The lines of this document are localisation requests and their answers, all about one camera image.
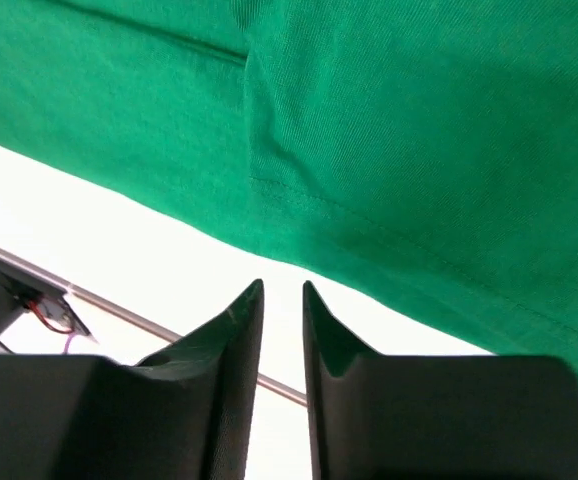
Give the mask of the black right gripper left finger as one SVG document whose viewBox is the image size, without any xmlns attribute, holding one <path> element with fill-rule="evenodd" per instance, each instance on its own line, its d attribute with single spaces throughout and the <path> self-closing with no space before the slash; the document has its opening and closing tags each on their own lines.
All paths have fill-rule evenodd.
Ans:
<svg viewBox="0 0 578 480">
<path fill-rule="evenodd" d="M 252 282 L 135 366 L 0 354 L 0 479 L 241 479 L 264 316 Z"/>
</svg>

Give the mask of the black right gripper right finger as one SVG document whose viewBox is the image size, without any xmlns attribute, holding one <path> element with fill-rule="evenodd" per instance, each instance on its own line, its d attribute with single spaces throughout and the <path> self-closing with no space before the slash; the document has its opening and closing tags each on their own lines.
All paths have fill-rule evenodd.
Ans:
<svg viewBox="0 0 578 480">
<path fill-rule="evenodd" d="M 578 375 L 551 356 L 391 356 L 303 287 L 316 479 L 578 479 Z"/>
</svg>

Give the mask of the green t shirt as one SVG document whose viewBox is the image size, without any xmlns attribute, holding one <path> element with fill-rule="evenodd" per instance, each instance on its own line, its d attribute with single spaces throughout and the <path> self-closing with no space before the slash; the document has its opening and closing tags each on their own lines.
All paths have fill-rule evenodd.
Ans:
<svg viewBox="0 0 578 480">
<path fill-rule="evenodd" d="M 0 145 L 578 371 L 578 1 L 0 1 Z"/>
</svg>

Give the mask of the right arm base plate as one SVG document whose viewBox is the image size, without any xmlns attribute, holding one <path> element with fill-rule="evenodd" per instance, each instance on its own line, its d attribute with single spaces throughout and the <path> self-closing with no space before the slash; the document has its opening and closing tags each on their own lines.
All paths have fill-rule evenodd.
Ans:
<svg viewBox="0 0 578 480">
<path fill-rule="evenodd" d="M 53 333 L 91 337 L 66 296 L 66 289 L 0 257 L 0 335 L 20 316 L 31 313 Z"/>
</svg>

